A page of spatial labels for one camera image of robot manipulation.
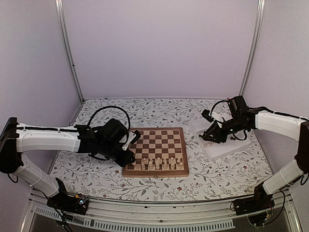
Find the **white chess queen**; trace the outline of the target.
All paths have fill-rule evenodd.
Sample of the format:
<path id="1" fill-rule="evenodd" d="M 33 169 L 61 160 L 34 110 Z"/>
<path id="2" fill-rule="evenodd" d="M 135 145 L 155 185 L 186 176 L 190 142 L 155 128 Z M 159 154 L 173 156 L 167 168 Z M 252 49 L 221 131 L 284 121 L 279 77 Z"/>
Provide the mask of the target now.
<path id="1" fill-rule="evenodd" d="M 154 165 L 153 165 L 152 162 L 150 162 L 150 163 L 148 164 L 148 170 L 153 170 L 153 169 L 154 169 Z"/>

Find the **wooden chess board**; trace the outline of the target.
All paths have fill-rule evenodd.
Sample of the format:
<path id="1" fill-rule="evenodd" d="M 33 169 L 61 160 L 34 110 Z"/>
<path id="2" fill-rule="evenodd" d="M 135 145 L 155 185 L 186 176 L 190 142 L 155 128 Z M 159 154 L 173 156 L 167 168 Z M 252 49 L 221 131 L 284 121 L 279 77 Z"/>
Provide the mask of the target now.
<path id="1" fill-rule="evenodd" d="M 171 178 L 188 177 L 189 167 L 186 153 L 186 144 L 183 128 L 134 128 L 141 133 L 140 139 L 129 146 L 129 150 L 134 152 L 136 165 L 128 164 L 122 170 L 122 175 L 129 178 Z M 174 158 L 175 169 L 172 170 L 169 159 Z M 143 158 L 147 159 L 146 169 L 141 169 Z M 155 161 L 161 158 L 160 169 L 155 169 Z M 167 159 L 168 168 L 162 168 L 163 159 Z M 181 158 L 183 168 L 179 169 L 177 158 Z M 152 162 L 153 170 L 148 170 L 148 164 Z"/>

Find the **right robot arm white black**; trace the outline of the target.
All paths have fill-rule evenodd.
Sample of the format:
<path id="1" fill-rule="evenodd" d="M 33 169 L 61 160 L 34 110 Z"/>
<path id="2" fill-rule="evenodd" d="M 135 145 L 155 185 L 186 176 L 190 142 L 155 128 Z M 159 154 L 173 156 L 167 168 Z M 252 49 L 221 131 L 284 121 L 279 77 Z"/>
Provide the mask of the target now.
<path id="1" fill-rule="evenodd" d="M 282 167 L 255 187 L 250 207 L 261 210 L 268 199 L 282 188 L 309 179 L 309 119 L 271 110 L 265 106 L 249 107 L 242 96 L 216 102 L 202 116 L 211 123 L 200 137 L 207 142 L 222 144 L 229 135 L 254 131 L 264 151 L 279 161 Z"/>

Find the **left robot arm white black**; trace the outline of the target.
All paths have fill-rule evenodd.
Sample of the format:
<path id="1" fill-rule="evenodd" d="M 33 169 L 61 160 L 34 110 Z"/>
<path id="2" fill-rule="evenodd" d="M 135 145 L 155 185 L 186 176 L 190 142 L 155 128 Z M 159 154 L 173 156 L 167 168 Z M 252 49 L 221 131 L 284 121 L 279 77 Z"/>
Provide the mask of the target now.
<path id="1" fill-rule="evenodd" d="M 120 167 L 125 167 L 135 161 L 134 153 L 128 147 L 139 138 L 139 131 L 130 131 L 113 118 L 94 128 L 89 125 L 53 128 L 18 123 L 16 117 L 11 117 L 0 135 L 0 171 L 25 180 L 60 209 L 67 210 L 72 202 L 83 201 L 81 195 L 69 196 L 61 180 L 43 172 L 24 153 L 59 150 L 87 153 L 92 158 L 99 154 L 100 160 L 113 160 Z"/>

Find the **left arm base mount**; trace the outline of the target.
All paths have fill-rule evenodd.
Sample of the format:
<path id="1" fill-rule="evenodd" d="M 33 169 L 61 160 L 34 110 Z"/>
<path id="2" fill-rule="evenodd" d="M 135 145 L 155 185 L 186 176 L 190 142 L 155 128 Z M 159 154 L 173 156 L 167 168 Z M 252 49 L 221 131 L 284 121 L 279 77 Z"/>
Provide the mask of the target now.
<path id="1" fill-rule="evenodd" d="M 86 215 L 89 206 L 89 198 L 80 193 L 70 196 L 66 193 L 59 192 L 55 196 L 48 197 L 47 199 L 47 206 L 79 215 Z"/>

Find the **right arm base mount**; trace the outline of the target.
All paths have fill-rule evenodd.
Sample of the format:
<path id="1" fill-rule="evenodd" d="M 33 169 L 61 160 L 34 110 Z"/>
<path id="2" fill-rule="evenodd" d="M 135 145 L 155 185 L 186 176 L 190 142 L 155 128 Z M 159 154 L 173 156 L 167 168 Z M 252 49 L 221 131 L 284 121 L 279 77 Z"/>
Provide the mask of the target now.
<path id="1" fill-rule="evenodd" d="M 235 211 L 237 216 L 264 211 L 261 214 L 249 216 L 249 222 L 256 227 L 260 227 L 266 225 L 273 213 L 274 206 L 272 195 L 267 195 L 264 191 L 256 191 L 253 197 L 234 200 L 230 205 L 230 209 Z"/>

